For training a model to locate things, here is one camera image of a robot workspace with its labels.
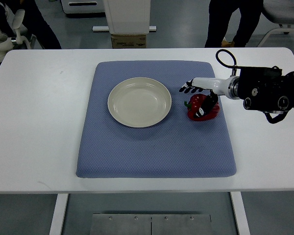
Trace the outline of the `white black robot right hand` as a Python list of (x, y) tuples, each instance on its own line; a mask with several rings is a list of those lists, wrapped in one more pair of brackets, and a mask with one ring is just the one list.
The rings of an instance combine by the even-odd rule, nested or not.
[(179, 89), (179, 92), (195, 93), (196, 91), (209, 90), (210, 94), (205, 98), (199, 108), (195, 108), (193, 117), (195, 119), (203, 118), (212, 111), (213, 107), (218, 102), (218, 95), (224, 95), (230, 99), (239, 99), (237, 95), (237, 86), (239, 82), (238, 76), (231, 76), (228, 79), (217, 79), (207, 77), (195, 77), (187, 81)]

